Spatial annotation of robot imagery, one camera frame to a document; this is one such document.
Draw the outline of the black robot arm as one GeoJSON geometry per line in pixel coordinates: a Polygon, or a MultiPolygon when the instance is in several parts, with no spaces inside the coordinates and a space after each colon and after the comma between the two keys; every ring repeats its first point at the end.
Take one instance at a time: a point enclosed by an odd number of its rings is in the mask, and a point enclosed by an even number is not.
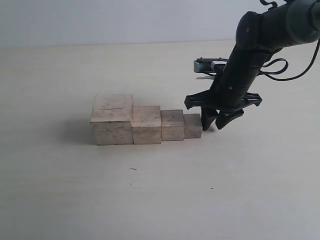
{"type": "Polygon", "coordinates": [[[256,77],[277,80],[276,72],[265,68],[274,64],[274,54],[283,48],[319,42],[320,3],[317,0],[271,1],[264,13],[248,11],[239,21],[235,46],[228,58],[198,58],[195,73],[212,80],[203,92],[188,95],[187,109],[201,108],[201,124],[206,131],[212,123],[222,129],[244,114],[244,108],[262,102],[249,88],[256,77]]]}

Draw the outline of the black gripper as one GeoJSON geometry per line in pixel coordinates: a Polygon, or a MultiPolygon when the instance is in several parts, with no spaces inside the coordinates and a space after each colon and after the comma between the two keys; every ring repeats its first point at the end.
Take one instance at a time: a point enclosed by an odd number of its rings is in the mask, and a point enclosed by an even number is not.
{"type": "Polygon", "coordinates": [[[188,95],[184,104],[187,109],[201,107],[202,130],[207,131],[215,120],[216,127],[221,130],[231,121],[242,117],[242,109],[259,106],[262,98],[248,90],[261,70],[260,65],[240,66],[226,64],[222,72],[206,74],[215,76],[208,90],[188,95]]]}

